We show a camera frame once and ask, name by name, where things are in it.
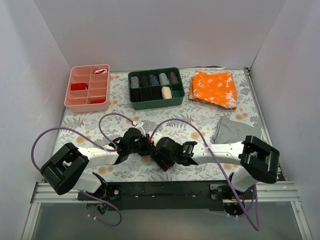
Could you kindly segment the green divided organiser box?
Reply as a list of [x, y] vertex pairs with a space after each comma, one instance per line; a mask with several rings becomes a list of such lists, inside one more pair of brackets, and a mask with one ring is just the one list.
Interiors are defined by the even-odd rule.
[[128, 89], [134, 110], [179, 106], [185, 97], [176, 67], [132, 71], [128, 74]]

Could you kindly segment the orange and cream underwear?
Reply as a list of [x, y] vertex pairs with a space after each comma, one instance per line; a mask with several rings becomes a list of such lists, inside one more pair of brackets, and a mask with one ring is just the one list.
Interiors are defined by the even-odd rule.
[[172, 167], [171, 163], [165, 162], [165, 161], [161, 161], [160, 162], [160, 167], [164, 170], [167, 171], [168, 169], [170, 169]]

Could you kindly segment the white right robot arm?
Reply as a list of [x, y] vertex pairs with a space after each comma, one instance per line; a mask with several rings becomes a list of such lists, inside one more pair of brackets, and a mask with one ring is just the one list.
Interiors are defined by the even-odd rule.
[[241, 166], [229, 177], [227, 195], [237, 199], [258, 182], [277, 182], [280, 152], [261, 139], [247, 135], [243, 141], [225, 144], [205, 144], [187, 141], [179, 144], [169, 137], [157, 138], [151, 158], [162, 170], [167, 171], [174, 164], [183, 166], [215, 163]]

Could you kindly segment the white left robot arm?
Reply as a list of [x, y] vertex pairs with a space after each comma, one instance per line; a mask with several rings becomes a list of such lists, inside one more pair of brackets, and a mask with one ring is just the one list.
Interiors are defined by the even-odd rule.
[[78, 190], [101, 200], [108, 184], [100, 174], [87, 169], [120, 164], [131, 154], [150, 156], [154, 152], [154, 143], [142, 127], [131, 127], [104, 147], [84, 148], [66, 143], [40, 168], [40, 173], [58, 195]]

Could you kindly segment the red rolled underwear front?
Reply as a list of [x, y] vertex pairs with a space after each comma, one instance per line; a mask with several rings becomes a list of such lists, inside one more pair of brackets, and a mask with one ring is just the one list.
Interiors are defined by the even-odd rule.
[[90, 104], [103, 104], [105, 101], [105, 99], [98, 99], [91, 101]]

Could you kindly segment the red white rolled underwear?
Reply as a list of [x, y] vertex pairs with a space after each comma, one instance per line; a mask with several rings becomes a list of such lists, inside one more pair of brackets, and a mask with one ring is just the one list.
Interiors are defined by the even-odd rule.
[[108, 69], [106, 69], [106, 68], [97, 69], [93, 73], [95, 75], [107, 74], [108, 73]]

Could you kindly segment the floral patterned table mat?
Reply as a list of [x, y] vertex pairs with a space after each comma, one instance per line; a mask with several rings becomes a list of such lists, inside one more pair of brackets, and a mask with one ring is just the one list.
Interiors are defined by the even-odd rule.
[[[147, 110], [134, 110], [129, 100], [128, 75], [125, 72], [112, 73], [110, 76], [109, 108], [105, 112], [80, 113], [80, 117], [71, 117], [64, 121], [60, 136], [62, 143], [71, 142], [77, 147], [92, 148], [95, 145], [105, 146], [110, 140], [121, 137], [132, 122], [143, 123], [147, 133], [157, 131], [165, 137], [170, 137], [177, 143], [186, 141], [203, 141], [211, 144], [220, 117], [227, 116], [230, 120], [248, 120], [249, 111], [240, 106], [240, 93], [248, 95], [248, 89], [240, 90], [236, 86], [237, 108], [228, 110], [213, 104], [197, 102], [184, 97], [181, 105]], [[132, 154], [123, 163], [111, 166], [101, 165], [93, 171], [104, 177], [108, 182], [144, 181], [203, 181], [215, 179], [218, 175], [222, 180], [226, 175], [238, 172], [240, 167], [233, 164], [208, 163], [183, 166], [175, 164], [163, 171], [151, 158]]]

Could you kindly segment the black rolled sock front left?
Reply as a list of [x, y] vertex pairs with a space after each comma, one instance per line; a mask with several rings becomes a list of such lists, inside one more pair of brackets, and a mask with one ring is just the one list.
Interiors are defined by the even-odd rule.
[[130, 89], [130, 99], [133, 103], [138, 103], [142, 101], [141, 90], [139, 88]]

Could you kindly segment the black rolled sock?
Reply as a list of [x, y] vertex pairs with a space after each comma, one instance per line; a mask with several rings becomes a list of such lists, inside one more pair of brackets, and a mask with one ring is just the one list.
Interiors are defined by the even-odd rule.
[[141, 75], [139, 79], [140, 87], [146, 88], [150, 86], [149, 77], [147, 75]]
[[141, 100], [143, 102], [152, 101], [152, 92], [150, 87], [142, 87], [140, 89], [141, 92]]
[[130, 89], [130, 99], [133, 103], [138, 103], [142, 101], [141, 90], [139, 88]]
[[161, 87], [160, 86], [151, 87], [151, 95], [152, 95], [152, 100], [153, 101], [162, 100], [163, 96], [162, 96]]

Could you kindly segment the black rolled sock front middle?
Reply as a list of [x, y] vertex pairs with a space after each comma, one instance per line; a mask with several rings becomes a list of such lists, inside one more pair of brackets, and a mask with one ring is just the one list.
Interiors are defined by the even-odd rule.
[[152, 92], [150, 87], [142, 87], [140, 89], [141, 92], [141, 100], [143, 102], [152, 101]]

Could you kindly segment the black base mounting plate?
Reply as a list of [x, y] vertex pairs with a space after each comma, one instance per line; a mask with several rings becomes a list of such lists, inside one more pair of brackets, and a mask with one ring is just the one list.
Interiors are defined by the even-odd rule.
[[203, 209], [235, 217], [244, 213], [225, 180], [111, 182], [103, 200], [121, 211]]

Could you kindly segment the black rolled sock front right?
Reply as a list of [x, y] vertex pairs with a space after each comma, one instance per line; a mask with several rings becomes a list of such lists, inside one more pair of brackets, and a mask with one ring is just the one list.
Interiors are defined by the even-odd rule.
[[162, 96], [161, 87], [160, 86], [151, 87], [151, 95], [152, 95], [152, 100], [153, 101], [162, 100], [163, 96]]

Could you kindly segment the cream rolled sock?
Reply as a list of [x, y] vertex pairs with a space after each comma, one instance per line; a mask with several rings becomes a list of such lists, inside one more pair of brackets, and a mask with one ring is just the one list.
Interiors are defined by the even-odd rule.
[[162, 98], [165, 100], [173, 98], [172, 91], [169, 86], [163, 86], [161, 88], [161, 93], [162, 93]]

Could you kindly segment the grey striped rolled sock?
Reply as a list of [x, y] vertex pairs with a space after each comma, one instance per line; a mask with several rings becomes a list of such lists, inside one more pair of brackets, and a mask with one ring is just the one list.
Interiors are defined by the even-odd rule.
[[132, 89], [138, 89], [140, 87], [139, 77], [138, 76], [132, 76], [130, 78], [130, 87]]

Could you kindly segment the blue striped rolled sock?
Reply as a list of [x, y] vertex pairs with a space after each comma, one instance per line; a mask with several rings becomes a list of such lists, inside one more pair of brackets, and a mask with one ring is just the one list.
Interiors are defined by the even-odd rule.
[[157, 75], [150, 74], [149, 75], [149, 84], [151, 87], [160, 86], [160, 80]]

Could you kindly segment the grey folded cloth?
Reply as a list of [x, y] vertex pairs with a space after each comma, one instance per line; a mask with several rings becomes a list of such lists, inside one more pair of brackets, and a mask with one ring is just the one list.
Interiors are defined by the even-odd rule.
[[211, 142], [213, 144], [231, 144], [244, 141], [246, 136], [260, 138], [262, 136], [262, 130], [259, 127], [230, 120], [224, 115], [217, 123]]

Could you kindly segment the pink divided organiser box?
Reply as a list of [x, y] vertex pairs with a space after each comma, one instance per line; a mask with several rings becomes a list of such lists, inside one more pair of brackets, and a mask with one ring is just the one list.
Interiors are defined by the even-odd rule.
[[110, 86], [108, 64], [75, 66], [69, 75], [64, 105], [72, 113], [106, 111]]

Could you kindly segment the white grey striped sock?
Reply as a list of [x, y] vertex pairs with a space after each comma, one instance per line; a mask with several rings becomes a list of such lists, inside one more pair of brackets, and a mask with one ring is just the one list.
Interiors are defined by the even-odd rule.
[[164, 72], [159, 74], [159, 82], [160, 82], [161, 86], [165, 86], [165, 85], [170, 84], [170, 80]]

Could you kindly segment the dark grey rolled sock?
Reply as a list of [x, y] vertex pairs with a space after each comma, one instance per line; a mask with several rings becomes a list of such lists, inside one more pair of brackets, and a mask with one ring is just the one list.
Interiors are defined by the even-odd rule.
[[172, 85], [179, 83], [179, 79], [178, 79], [177, 75], [173, 71], [169, 73], [169, 78], [170, 78], [170, 83]]

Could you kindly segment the orange white patterned cloth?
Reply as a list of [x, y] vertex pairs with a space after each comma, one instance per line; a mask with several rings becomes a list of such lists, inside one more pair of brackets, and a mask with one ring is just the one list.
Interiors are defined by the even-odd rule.
[[197, 70], [190, 81], [189, 99], [236, 109], [237, 89], [233, 75], [229, 71], [207, 73]]

